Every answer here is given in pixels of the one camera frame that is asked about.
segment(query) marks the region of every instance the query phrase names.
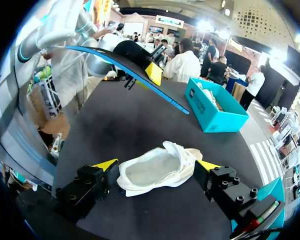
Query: display screen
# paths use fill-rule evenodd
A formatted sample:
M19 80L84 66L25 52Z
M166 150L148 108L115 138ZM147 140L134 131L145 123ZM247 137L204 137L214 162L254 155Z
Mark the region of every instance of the display screen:
M165 25L169 25L181 29L184 27L184 21L172 17L167 17L167 16L157 15L155 22L158 24L165 24Z
M160 31L161 32L164 32L164 29L162 27L158 27L158 26L150 26L149 27L151 32L154 33L154 34L157 34L159 33Z
M170 33L173 33L176 38L180 38L179 31L176 31L176 30L173 30L173 29L168 29L168 34L170 34Z

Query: robotic arm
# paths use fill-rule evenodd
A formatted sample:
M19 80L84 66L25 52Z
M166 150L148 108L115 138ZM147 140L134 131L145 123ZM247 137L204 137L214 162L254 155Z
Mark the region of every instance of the robotic arm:
M0 160L28 180L49 189L55 160L44 145L27 112L27 89L39 63L41 50L73 38L79 46L112 51L124 39L107 34L97 42L98 31L83 9L82 0L58 0L44 24L29 21L12 43L0 70ZM85 53L88 73L105 76L111 64Z

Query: blue box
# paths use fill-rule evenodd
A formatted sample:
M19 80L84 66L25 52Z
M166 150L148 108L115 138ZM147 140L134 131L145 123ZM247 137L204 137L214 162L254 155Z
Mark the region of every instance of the blue box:
M204 89L212 91L223 111L209 100L198 87L198 82ZM185 89L185 97L204 133L238 132L249 118L237 100L219 84L191 77Z

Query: black work surface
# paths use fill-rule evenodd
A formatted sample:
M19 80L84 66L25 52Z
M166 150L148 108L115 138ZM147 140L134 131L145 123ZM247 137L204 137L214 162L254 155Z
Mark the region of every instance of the black work surface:
M239 132L203 133L192 112L186 115L151 90L137 84L127 90L124 84L101 82L84 104L60 153L53 191L72 181L83 165L114 158L124 162L161 147L165 140L201 150L207 162L233 167L251 188L262 186ZM184 95L186 84L168 84ZM193 178L177 188L135 197L114 189L77 225L111 240L226 240L231 233L230 221Z

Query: man in black shirt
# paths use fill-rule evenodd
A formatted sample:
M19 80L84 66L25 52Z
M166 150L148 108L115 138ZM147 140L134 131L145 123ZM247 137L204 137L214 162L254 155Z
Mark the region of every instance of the man in black shirt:
M217 41L213 38L210 39L209 41L209 47L208 50L206 51L204 60L203 60L203 64L202 64L202 68L201 68L201 75L200 77L202 78L206 78L208 75L208 70L211 66L212 61L214 60L215 54L216 54L216 44Z
M211 67L208 70L209 74L207 78L216 84L223 84L227 69L226 62L226 57L220 56L219 61L211 64Z
M199 53L200 53L201 48L202 48L202 44L201 44L200 38L197 37L195 39L195 43L193 44L193 53L197 58L199 58Z

